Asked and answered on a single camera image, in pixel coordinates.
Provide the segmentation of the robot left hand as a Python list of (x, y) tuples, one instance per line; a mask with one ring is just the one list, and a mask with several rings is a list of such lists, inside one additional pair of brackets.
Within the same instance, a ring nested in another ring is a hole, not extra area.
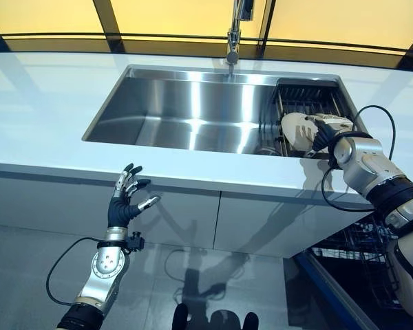
[(109, 201), (107, 211), (108, 228), (128, 228), (131, 220), (160, 201), (160, 196), (154, 195), (140, 203), (131, 203), (133, 195), (151, 183), (150, 179), (136, 179), (137, 174), (141, 171), (142, 166), (134, 166), (133, 163), (130, 163), (119, 175)]

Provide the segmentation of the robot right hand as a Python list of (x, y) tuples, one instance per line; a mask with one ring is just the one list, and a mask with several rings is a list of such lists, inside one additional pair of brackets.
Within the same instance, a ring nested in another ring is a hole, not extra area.
[(304, 153), (305, 158), (312, 158), (324, 149), (328, 149), (329, 156), (333, 156), (335, 137), (340, 133), (351, 131), (353, 127), (351, 120), (337, 115), (317, 113), (306, 115), (305, 120), (312, 122), (317, 127), (317, 132), (312, 138), (311, 148)]

